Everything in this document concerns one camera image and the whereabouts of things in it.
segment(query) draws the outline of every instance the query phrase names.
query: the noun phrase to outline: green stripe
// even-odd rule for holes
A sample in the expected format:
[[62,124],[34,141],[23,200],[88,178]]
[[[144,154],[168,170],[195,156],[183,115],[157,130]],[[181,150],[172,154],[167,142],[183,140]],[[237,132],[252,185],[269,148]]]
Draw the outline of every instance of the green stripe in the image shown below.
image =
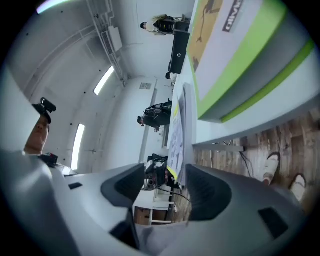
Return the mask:
[[[286,6],[278,0],[265,0],[262,3],[246,36],[221,76],[217,79],[216,83],[212,85],[203,100],[199,99],[199,95],[196,97],[198,118],[201,118],[221,99],[255,61],[279,28],[286,12]],[[194,84],[196,91],[198,91],[196,80],[194,80]]]
[[314,49],[315,44],[310,39],[303,48],[296,54],[296,56],[289,62],[289,64],[281,70],[265,87],[258,91],[254,96],[248,99],[246,102],[238,106],[236,109],[231,111],[229,114],[223,116],[221,121],[223,123],[229,121],[230,119],[236,117],[246,109],[250,108],[252,105],[260,101],[267,94],[272,92],[277,86],[279,86],[288,76],[290,76],[297,67],[309,56],[311,51]]

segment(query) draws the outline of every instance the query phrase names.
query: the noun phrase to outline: white desk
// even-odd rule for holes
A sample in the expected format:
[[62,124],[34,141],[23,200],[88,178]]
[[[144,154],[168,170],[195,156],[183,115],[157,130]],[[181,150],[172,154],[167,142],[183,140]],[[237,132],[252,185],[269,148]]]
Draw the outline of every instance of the white desk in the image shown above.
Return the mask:
[[[198,1],[195,1],[190,30],[195,18]],[[178,102],[183,93],[183,86],[191,86],[192,140],[194,147],[208,150],[241,151],[240,148],[228,146],[219,147],[212,143],[241,138],[250,134],[265,131],[283,124],[300,114],[317,106],[320,102],[320,62],[317,49],[276,89],[259,102],[225,123],[213,123],[198,120],[195,99],[195,86],[188,56],[185,57],[182,72],[178,75],[174,91],[172,106]],[[167,148],[170,148],[172,130],[169,130]]]

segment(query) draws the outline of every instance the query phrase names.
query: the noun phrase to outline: wooden floor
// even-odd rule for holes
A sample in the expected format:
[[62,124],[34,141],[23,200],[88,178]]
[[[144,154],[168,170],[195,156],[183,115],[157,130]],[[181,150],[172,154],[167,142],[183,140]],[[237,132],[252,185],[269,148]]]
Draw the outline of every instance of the wooden floor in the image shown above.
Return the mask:
[[[268,155],[279,152],[280,166],[273,183],[287,188],[296,174],[304,174],[307,185],[301,204],[307,214],[312,211],[320,192],[320,107],[273,129],[234,139],[233,145],[246,147],[250,174],[258,180],[262,180]],[[195,150],[194,157],[198,165],[249,176],[238,152],[214,151],[211,158],[210,151]],[[186,189],[182,193],[189,197]],[[173,221],[188,220],[191,204],[178,195],[174,195],[174,202],[178,212]]]

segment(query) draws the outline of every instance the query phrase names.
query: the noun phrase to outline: camera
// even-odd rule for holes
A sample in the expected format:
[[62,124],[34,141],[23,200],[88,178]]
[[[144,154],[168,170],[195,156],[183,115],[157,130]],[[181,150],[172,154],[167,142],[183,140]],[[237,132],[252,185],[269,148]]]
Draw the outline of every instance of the camera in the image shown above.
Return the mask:
[[50,113],[54,112],[57,110],[57,107],[53,105],[49,100],[47,100],[45,97],[42,97],[41,100],[41,105],[44,107],[45,111],[49,111]]

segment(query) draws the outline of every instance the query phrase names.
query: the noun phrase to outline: white wall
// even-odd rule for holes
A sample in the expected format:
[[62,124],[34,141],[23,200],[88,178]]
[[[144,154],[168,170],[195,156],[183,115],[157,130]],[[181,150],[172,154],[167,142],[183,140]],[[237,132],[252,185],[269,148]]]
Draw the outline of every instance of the white wall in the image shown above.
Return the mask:
[[[144,110],[151,105],[155,88],[157,90],[155,104],[166,102],[168,98],[172,97],[172,89],[166,86],[169,84],[166,80],[156,82],[155,78],[131,79],[121,93],[112,114],[112,124],[109,128],[100,165],[101,170],[139,162],[147,126],[141,127],[137,123],[137,117],[142,116]],[[141,83],[151,83],[151,89],[139,89]],[[167,150],[162,149],[160,133],[154,133],[154,129],[150,128],[146,136],[143,154],[145,160],[152,153],[167,154]]]
[[163,79],[171,59],[173,35],[155,36],[140,28],[153,16],[167,14],[191,18],[195,0],[113,0],[114,25],[119,27],[129,72]]

